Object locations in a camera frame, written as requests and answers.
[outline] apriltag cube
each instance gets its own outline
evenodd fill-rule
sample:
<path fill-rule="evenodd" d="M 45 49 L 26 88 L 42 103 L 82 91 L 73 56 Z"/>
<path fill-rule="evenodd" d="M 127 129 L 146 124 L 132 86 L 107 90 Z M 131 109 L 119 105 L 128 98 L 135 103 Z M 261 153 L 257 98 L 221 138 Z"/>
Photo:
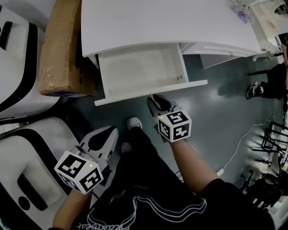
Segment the apriltag cube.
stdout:
<path fill-rule="evenodd" d="M 54 169 L 66 185 L 82 194 L 89 193 L 103 180 L 96 162 L 69 151 L 64 152 Z"/>
<path fill-rule="evenodd" d="M 157 117 L 159 133 L 170 142 L 190 137 L 192 120 L 187 111 L 180 110 Z"/>

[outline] white desk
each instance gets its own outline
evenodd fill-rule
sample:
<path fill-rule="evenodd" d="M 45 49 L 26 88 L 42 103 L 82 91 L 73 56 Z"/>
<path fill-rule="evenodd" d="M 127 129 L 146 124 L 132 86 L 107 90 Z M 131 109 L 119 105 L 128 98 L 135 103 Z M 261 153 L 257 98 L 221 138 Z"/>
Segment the white desk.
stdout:
<path fill-rule="evenodd" d="M 231 51 L 247 57 L 261 52 L 251 25 L 230 9 L 229 0 L 83 0 L 81 36 L 84 57 L 178 42 L 205 44 L 193 54 Z M 230 51 L 223 53 L 223 48 Z"/>

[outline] cardboard box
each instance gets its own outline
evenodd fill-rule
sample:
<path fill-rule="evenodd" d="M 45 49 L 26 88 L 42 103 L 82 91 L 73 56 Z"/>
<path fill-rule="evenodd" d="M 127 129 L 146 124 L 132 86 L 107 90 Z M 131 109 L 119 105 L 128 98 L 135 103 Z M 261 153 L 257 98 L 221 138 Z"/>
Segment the cardboard box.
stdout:
<path fill-rule="evenodd" d="M 97 95 L 99 71 L 82 57 L 81 0 L 57 0 L 41 51 L 39 92 L 47 96 Z"/>

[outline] person in black pants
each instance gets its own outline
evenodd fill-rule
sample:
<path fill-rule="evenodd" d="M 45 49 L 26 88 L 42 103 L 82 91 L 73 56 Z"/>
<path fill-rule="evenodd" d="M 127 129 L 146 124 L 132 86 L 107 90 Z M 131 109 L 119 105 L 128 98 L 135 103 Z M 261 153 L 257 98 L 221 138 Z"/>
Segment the person in black pants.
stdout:
<path fill-rule="evenodd" d="M 127 121 L 129 143 L 110 187 L 89 208 L 91 194 L 72 190 L 52 229 L 275 229 L 234 185 L 225 183 L 187 141 L 170 143 L 184 183 L 159 157 L 141 121 Z"/>
<path fill-rule="evenodd" d="M 282 45 L 284 63 L 276 65 L 271 70 L 257 71 L 255 73 L 248 74 L 258 75 L 267 74 L 268 82 L 257 81 L 247 91 L 247 99 L 252 97 L 264 97 L 264 98 L 277 98 L 282 99 L 283 95 L 288 94 L 288 58 L 287 47 Z"/>

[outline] hand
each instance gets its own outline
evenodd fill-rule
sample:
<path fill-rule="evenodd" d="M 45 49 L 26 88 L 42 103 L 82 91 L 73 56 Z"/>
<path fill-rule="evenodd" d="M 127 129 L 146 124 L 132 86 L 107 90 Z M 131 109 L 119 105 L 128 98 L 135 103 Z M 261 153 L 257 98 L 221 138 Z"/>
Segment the hand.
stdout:
<path fill-rule="evenodd" d="M 283 51 L 284 51 L 284 50 L 287 50 L 287 46 L 284 45 L 284 44 L 281 44 L 281 48 L 282 48 Z"/>

